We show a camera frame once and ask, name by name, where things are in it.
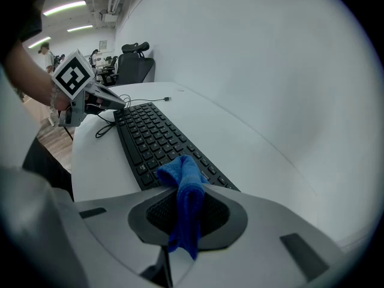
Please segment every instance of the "ceiling light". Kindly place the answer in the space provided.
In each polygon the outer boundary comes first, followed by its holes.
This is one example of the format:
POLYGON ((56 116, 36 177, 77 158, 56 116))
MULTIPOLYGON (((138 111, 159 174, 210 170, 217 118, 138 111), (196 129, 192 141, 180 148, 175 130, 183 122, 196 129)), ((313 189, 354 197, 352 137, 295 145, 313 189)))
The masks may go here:
POLYGON ((77 28, 69 29, 67 30, 68 32, 76 31, 76 30, 81 30, 81 29, 87 29, 93 27, 92 25, 89 26, 78 26, 77 28))
POLYGON ((47 41, 47 40, 50 40, 50 37, 43 38, 42 40, 37 41, 36 43, 34 43, 34 44, 28 46, 28 48, 33 48, 33 47, 35 47, 36 45, 39 45, 39 44, 41 44, 42 42, 47 41))
POLYGON ((73 3, 62 5, 60 7, 55 7, 53 9, 49 10, 49 11, 44 12, 43 14, 45 16, 48 16, 48 15, 51 15, 53 13, 60 12, 62 10, 66 10, 67 8, 79 7, 81 5, 85 5, 85 1, 77 1, 77 2, 73 2, 73 3))

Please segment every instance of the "keyboard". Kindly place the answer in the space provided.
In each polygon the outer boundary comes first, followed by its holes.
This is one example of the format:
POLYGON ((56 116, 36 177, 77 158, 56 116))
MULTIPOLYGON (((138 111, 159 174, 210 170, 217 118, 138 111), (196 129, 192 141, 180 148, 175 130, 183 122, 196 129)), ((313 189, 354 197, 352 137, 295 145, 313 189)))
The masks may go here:
POLYGON ((161 186, 157 168, 178 156, 193 157, 212 185, 239 191, 153 103, 114 113, 121 145, 141 190, 161 186))

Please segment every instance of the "blue cloth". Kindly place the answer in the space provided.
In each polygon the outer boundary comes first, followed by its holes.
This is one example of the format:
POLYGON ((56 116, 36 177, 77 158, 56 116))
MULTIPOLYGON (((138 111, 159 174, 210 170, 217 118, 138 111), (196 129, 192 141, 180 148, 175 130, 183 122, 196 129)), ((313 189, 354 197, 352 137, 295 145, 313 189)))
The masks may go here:
POLYGON ((197 243, 201 237, 200 211, 204 201, 203 184, 208 181, 200 173, 191 156, 183 155, 157 169, 159 180, 179 187, 176 197, 177 224, 169 236, 168 251, 184 248, 197 258, 197 243))

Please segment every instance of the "desk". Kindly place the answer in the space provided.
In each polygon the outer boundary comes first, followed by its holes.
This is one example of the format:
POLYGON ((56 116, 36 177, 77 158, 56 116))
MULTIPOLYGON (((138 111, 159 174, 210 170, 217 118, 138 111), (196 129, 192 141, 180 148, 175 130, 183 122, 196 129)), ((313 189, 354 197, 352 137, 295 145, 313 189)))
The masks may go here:
MULTIPOLYGON (((242 192, 280 203, 317 226, 316 195, 304 177, 262 136, 193 91, 172 82, 116 86, 132 99, 159 99, 156 106, 242 192)), ((133 104, 147 101, 135 101, 133 104)), ((103 112, 113 120, 112 111, 103 112)), ((88 115, 76 128, 72 155, 75 201, 102 199, 140 191, 116 128, 100 139, 105 122, 88 115)))

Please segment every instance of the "wooden floor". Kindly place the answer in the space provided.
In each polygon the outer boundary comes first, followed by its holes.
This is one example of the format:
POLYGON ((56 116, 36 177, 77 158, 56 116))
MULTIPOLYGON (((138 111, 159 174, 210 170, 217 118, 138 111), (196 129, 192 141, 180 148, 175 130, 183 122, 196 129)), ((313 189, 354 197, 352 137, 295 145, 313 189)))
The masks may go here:
MULTIPOLYGON (((48 119, 41 122, 37 139, 49 150, 49 152, 61 163, 64 168, 71 172, 72 140, 63 127, 58 127, 58 119, 52 118, 55 126, 51 126, 48 119)), ((74 128, 68 128, 74 136, 74 128)))

